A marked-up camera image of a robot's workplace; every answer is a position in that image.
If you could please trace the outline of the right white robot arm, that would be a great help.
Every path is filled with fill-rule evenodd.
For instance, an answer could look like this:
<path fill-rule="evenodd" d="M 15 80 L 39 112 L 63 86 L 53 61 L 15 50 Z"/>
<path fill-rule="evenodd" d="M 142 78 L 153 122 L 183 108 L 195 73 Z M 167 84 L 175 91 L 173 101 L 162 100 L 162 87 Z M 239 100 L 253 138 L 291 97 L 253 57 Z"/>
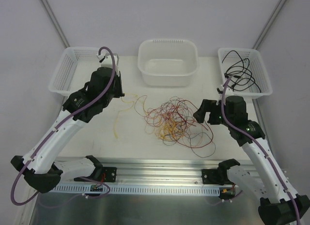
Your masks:
<path fill-rule="evenodd" d="M 247 104 L 241 96 L 228 96 L 225 100 L 202 101 L 193 117 L 198 123 L 209 113 L 210 125 L 224 125 L 256 168 L 261 181 L 254 179 L 235 159 L 222 161 L 216 169 L 202 170 L 205 184 L 235 184 L 259 201 L 258 213 L 266 225 L 301 223 L 310 208 L 307 195 L 300 195 L 289 183 L 276 162 L 260 125 L 248 119 Z"/>

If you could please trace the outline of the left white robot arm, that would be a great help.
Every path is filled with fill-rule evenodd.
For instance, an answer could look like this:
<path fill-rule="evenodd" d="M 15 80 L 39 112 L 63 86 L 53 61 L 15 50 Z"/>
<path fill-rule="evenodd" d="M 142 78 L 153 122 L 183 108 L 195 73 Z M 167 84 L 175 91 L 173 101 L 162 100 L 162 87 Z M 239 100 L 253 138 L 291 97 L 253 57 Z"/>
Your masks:
<path fill-rule="evenodd" d="M 69 95 L 53 126 L 38 145 L 24 156 L 14 156 L 11 164 L 22 171 L 29 186 L 44 194 L 61 181 L 100 181 L 102 164 L 92 155 L 75 161 L 56 158 L 70 139 L 91 119 L 100 114 L 113 98 L 123 97 L 118 68 L 99 67 L 84 87 Z"/>

